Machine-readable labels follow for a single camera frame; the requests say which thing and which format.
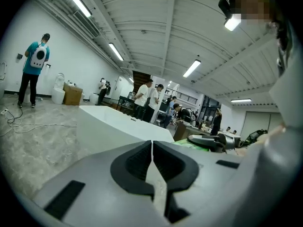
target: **fluorescent light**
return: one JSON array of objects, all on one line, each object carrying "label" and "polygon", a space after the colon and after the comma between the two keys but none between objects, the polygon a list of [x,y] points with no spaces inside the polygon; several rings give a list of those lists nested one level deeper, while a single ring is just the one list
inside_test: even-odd
[{"label": "fluorescent light", "polygon": [[241,14],[233,14],[232,18],[228,19],[224,23],[224,26],[230,31],[233,31],[235,27],[238,26],[239,23],[241,23]]},{"label": "fluorescent light", "polygon": [[74,3],[76,3],[76,5],[80,8],[82,13],[84,13],[84,15],[86,17],[91,16],[91,12],[86,8],[86,6],[83,4],[83,2],[81,0],[73,0],[73,1],[74,1]]},{"label": "fluorescent light", "polygon": [[232,103],[249,103],[251,102],[250,98],[246,98],[246,99],[235,99],[235,100],[231,100]]},{"label": "fluorescent light", "polygon": [[110,46],[110,48],[112,48],[112,50],[115,52],[116,56],[119,58],[119,60],[124,61],[124,59],[122,58],[122,56],[120,55],[119,51],[116,49],[115,45],[113,43],[109,43],[108,44]]},{"label": "fluorescent light", "polygon": [[187,78],[200,64],[201,64],[201,61],[195,60],[195,62],[191,65],[191,67],[185,72],[185,74],[183,76],[185,78]]}]

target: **cardboard box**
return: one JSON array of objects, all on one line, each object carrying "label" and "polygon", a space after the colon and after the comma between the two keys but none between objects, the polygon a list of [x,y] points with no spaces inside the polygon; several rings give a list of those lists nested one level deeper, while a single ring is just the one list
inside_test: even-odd
[{"label": "cardboard box", "polygon": [[79,105],[80,99],[82,95],[83,89],[79,87],[69,86],[68,84],[64,83],[63,90],[65,91],[65,96],[63,99],[63,103],[65,105]]}]

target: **green object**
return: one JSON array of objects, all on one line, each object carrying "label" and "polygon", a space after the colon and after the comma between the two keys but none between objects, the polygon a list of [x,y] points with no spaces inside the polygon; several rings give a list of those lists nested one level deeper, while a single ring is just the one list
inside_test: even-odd
[{"label": "green object", "polygon": [[200,146],[196,146],[195,144],[188,142],[187,139],[175,141],[175,142],[173,142],[173,144],[178,145],[178,146],[184,146],[184,147],[191,148],[191,149],[209,151],[209,149],[206,149],[206,148],[203,148]]}]

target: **person in blue shirt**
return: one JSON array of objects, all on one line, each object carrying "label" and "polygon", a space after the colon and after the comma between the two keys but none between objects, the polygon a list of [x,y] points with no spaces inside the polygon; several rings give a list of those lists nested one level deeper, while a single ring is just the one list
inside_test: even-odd
[{"label": "person in blue shirt", "polygon": [[[36,86],[37,86],[37,81],[38,77],[41,73],[42,68],[36,68],[32,67],[30,65],[30,60],[35,52],[35,50],[39,47],[39,45],[44,46],[49,38],[51,36],[49,34],[44,34],[41,43],[39,44],[38,42],[33,42],[25,51],[24,55],[27,57],[25,66],[23,68],[23,75],[22,75],[22,81],[21,81],[21,86],[19,90],[19,101],[18,101],[18,107],[22,108],[22,103],[24,100],[24,94],[27,89],[28,83],[30,82],[30,102],[32,103],[32,108],[35,107],[36,105]],[[46,56],[45,56],[45,61],[48,61],[49,59],[49,47],[46,47]]]},{"label": "person in blue shirt", "polygon": [[163,128],[166,129],[166,127],[169,125],[169,122],[172,118],[172,116],[174,115],[174,104],[177,100],[177,97],[176,96],[173,96],[172,97],[172,100],[171,102],[169,103],[169,106],[166,110],[166,116],[165,116],[165,119],[160,123],[160,124],[163,124]]}]

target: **power strip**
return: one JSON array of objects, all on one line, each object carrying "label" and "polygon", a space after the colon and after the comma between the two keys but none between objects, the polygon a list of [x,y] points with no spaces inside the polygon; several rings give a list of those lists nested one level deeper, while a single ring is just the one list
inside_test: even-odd
[{"label": "power strip", "polygon": [[5,115],[7,111],[8,111],[7,109],[4,109],[4,110],[1,112],[1,114],[2,114],[2,115]]}]

